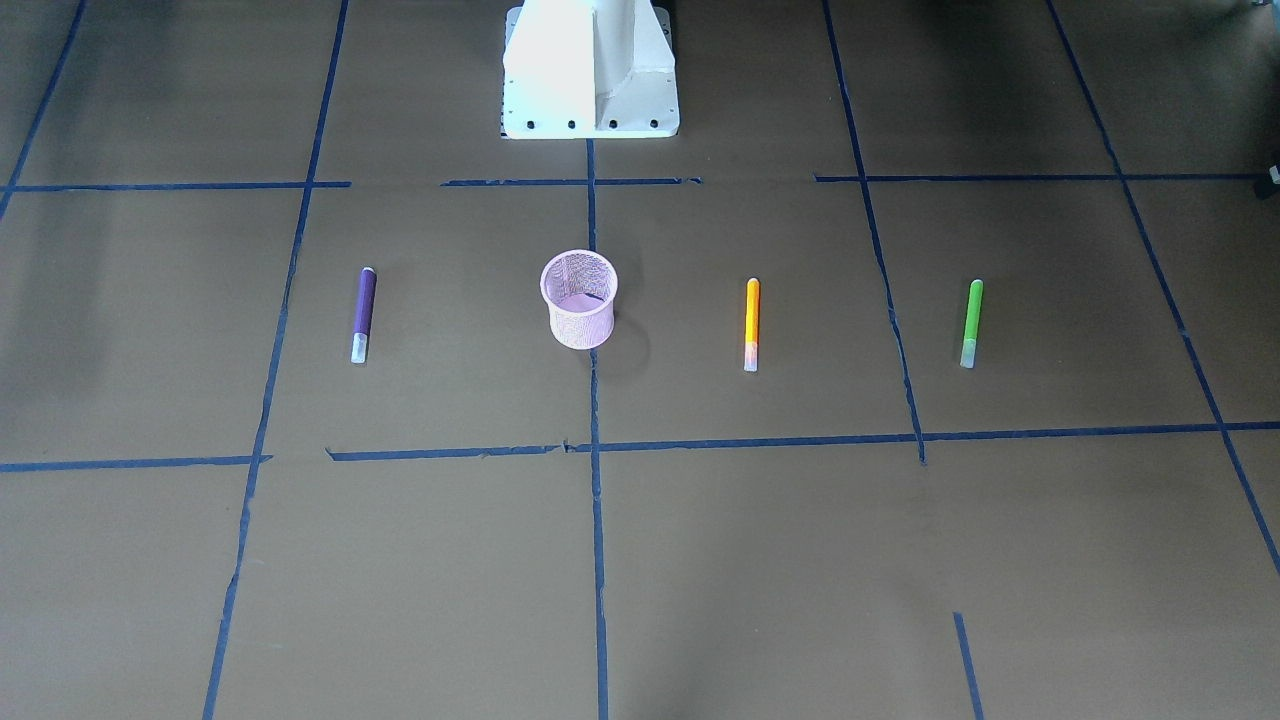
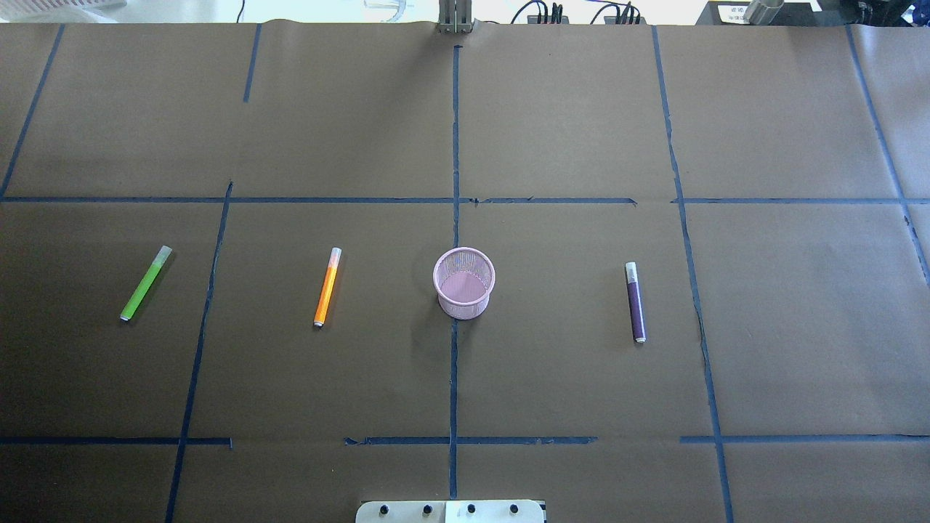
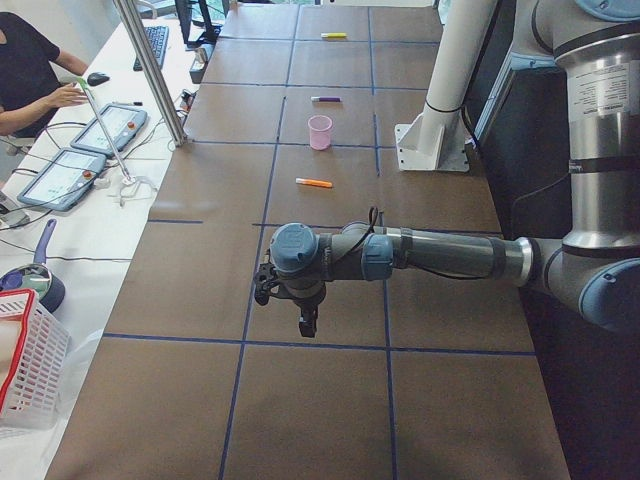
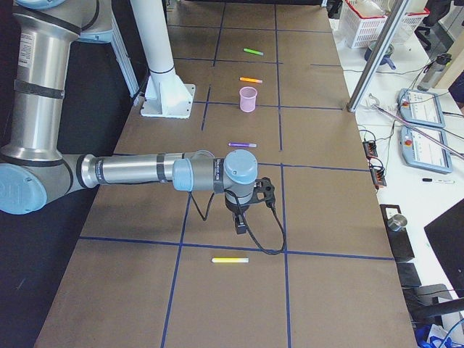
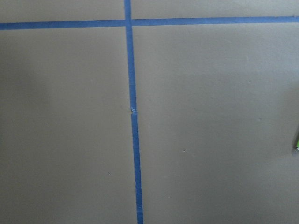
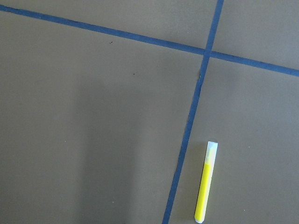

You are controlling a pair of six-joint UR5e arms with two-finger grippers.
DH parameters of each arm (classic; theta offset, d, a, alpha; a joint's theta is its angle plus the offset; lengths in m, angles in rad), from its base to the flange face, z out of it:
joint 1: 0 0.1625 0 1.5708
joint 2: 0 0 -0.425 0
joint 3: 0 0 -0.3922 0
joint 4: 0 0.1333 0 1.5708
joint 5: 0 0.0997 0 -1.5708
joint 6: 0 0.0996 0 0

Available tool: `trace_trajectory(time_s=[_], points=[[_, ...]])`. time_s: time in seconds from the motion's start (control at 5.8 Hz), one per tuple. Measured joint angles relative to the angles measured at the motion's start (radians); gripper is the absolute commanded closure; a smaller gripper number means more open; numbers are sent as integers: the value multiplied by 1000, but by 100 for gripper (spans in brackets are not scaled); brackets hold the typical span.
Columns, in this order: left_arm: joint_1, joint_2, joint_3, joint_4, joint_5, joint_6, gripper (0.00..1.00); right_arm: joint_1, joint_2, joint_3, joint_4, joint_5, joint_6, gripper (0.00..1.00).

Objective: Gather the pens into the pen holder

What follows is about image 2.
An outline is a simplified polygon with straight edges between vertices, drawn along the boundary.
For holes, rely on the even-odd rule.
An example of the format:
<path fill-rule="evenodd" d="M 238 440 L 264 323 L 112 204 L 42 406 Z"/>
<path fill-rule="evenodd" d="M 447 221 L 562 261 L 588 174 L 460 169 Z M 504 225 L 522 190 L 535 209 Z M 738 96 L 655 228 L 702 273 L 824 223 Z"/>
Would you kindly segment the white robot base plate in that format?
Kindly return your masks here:
<path fill-rule="evenodd" d="M 504 500 L 383 500 L 364 502 L 355 522 L 547 522 L 544 502 Z"/>

